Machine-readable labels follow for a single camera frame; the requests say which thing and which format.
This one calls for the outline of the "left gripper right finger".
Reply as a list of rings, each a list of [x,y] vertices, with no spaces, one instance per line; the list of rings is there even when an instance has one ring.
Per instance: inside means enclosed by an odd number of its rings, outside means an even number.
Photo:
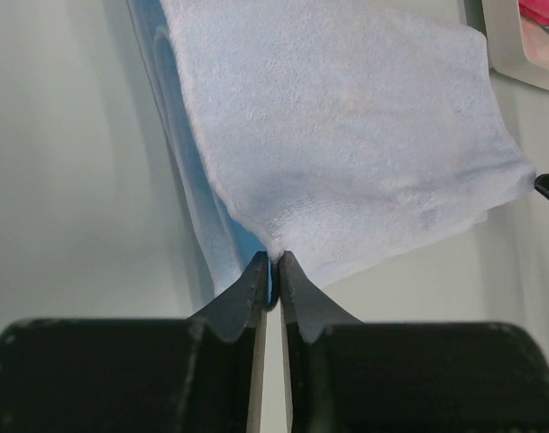
[[[292,432],[549,432],[549,364],[504,322],[365,323],[278,263]]]

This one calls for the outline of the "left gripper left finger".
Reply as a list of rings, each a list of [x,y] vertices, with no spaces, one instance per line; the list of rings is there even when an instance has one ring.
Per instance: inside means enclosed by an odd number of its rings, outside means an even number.
[[[189,318],[35,318],[0,334],[0,432],[256,432],[269,260]]]

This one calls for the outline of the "light blue towel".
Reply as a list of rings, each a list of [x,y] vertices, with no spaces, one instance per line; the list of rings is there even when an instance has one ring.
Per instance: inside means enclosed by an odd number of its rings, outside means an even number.
[[[529,192],[485,37],[372,1],[131,1],[216,292],[255,251],[319,287]]]

